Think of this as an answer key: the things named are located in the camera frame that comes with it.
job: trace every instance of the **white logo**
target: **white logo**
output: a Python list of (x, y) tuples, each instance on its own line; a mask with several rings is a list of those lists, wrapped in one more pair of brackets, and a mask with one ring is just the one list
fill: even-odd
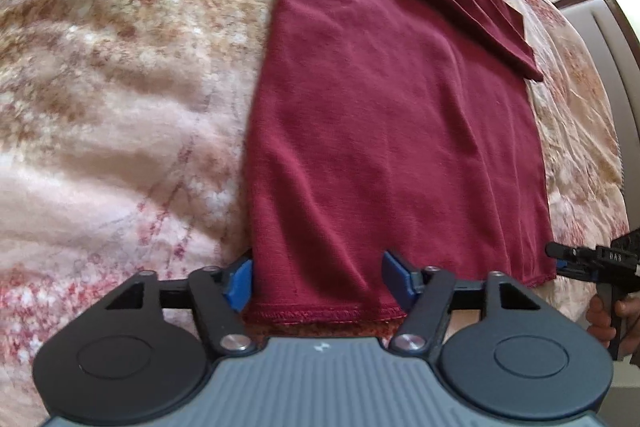
[(325, 349), (331, 349), (331, 346), (329, 344), (327, 344), (326, 342), (323, 342), (322, 344), (318, 344), (317, 346), (314, 346), (314, 349), (316, 351), (319, 351), (320, 353), (324, 353)]

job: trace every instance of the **human hand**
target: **human hand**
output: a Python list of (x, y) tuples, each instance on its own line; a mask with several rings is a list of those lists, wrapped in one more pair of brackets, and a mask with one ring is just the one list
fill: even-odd
[[(628, 297), (623, 301), (615, 304), (615, 311), (618, 317), (626, 320), (631, 328), (627, 330), (626, 335), (620, 342), (620, 354), (622, 356), (630, 355), (638, 349), (640, 344), (640, 298)], [(611, 327), (611, 317), (609, 312), (604, 309), (602, 299), (594, 295), (589, 303), (587, 311), (587, 320), (591, 326), (587, 331), (596, 337), (604, 347), (609, 347), (609, 342), (616, 336), (616, 330)]]

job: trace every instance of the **black circular disc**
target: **black circular disc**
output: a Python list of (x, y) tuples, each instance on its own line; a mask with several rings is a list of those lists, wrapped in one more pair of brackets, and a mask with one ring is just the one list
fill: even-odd
[(440, 356), (452, 388), (482, 410), (517, 420), (549, 421), (597, 407), (612, 378), (607, 351), (564, 318), (540, 327), (518, 322), (485, 320), (453, 335)]
[(179, 405), (207, 369), (193, 335), (126, 312), (71, 323), (46, 343), (33, 380), (50, 413), (87, 425), (130, 425)]

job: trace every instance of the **bed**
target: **bed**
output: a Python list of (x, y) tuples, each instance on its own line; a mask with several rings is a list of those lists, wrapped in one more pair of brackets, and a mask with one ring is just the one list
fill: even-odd
[[(524, 16), (556, 240), (628, 229), (609, 101), (577, 32), (546, 0)], [(272, 0), (0, 0), (0, 425), (45, 416), (30, 363), (137, 270), (183, 277), (250, 247), (242, 158)], [(536, 291), (576, 319), (593, 288)], [(179, 314), (171, 320), (189, 327)], [(475, 320), (454, 317), (451, 331)], [(389, 336), (396, 323), (253, 326)]]

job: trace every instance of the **ribbed gray surface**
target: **ribbed gray surface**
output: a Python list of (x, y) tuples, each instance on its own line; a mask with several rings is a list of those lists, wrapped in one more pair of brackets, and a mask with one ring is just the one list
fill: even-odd
[[(395, 357), (376, 339), (271, 339), (257, 355), (222, 362), (186, 406), (140, 427), (505, 425), (450, 397), (425, 362)], [(603, 427), (591, 415), (558, 425)]]

